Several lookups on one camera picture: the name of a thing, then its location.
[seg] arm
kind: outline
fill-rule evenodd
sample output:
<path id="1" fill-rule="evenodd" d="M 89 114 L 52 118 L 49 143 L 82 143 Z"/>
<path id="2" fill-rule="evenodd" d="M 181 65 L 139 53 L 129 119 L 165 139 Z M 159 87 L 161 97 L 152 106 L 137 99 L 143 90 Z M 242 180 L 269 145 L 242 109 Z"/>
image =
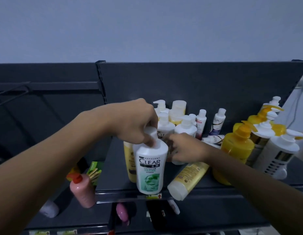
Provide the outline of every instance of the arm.
<path id="1" fill-rule="evenodd" d="M 157 127 L 158 117 L 144 99 L 100 106 L 0 165 L 0 234 L 19 234 L 99 139 L 152 145 L 143 131 L 148 123 Z"/>
<path id="2" fill-rule="evenodd" d="M 223 174 L 283 234 L 303 234 L 303 194 L 187 134 L 171 134 L 174 160 L 202 161 Z"/>

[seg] hand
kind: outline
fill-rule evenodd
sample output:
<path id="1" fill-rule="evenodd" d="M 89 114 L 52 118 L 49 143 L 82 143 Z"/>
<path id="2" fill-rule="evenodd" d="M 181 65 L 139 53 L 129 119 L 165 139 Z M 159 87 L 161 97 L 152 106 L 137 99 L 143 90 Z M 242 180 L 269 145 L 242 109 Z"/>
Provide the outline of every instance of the hand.
<path id="1" fill-rule="evenodd" d="M 140 98 L 130 102 L 113 103 L 97 107 L 100 118 L 108 120 L 108 132 L 122 141 L 153 146 L 154 140 L 144 133 L 146 126 L 157 128 L 158 116 L 151 104 Z"/>
<path id="2" fill-rule="evenodd" d="M 211 155 L 218 153 L 219 149 L 204 143 L 187 133 L 170 134 L 167 139 L 173 142 L 177 153 L 172 154 L 173 161 L 179 162 L 206 162 Z"/>

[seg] white wall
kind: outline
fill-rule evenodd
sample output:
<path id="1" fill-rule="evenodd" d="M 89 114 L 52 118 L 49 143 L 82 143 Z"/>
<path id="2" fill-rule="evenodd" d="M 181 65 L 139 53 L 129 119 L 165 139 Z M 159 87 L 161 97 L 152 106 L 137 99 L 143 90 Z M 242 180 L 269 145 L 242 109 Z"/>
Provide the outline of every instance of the white wall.
<path id="1" fill-rule="evenodd" d="M 0 0 L 0 63 L 291 59 L 303 0 Z"/>

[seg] pink object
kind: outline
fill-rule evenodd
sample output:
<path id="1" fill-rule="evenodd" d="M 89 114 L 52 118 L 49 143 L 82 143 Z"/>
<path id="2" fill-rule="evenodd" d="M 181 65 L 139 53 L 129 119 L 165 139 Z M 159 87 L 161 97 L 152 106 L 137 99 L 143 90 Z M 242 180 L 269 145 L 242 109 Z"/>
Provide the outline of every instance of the pink object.
<path id="1" fill-rule="evenodd" d="M 124 205 L 122 203 L 118 203 L 116 210 L 117 210 L 117 215 L 119 216 L 119 218 L 122 220 L 122 222 L 124 224 L 126 224 L 126 226 L 128 226 L 130 224 L 129 215 L 128 215 L 128 211 L 126 210 Z"/>
<path id="2" fill-rule="evenodd" d="M 70 189 L 79 203 L 84 208 L 90 208 L 96 203 L 95 190 L 91 185 L 91 180 L 86 174 L 70 173 L 67 175 L 73 180 L 70 183 Z"/>

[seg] forearm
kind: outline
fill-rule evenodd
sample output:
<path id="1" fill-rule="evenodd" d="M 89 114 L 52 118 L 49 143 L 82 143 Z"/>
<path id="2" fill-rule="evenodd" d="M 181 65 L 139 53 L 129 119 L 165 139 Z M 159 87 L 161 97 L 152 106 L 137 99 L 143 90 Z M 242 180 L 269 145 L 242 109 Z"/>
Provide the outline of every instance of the forearm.
<path id="1" fill-rule="evenodd" d="M 0 233 L 4 229 L 18 234 L 25 227 L 70 169 L 108 134 L 106 126 L 104 118 L 99 122 L 91 111 L 83 112 L 54 135 L 0 165 Z"/>
<path id="2" fill-rule="evenodd" d="M 258 172 L 221 150 L 207 163 L 218 170 L 281 234 L 303 234 L 303 194 Z"/>

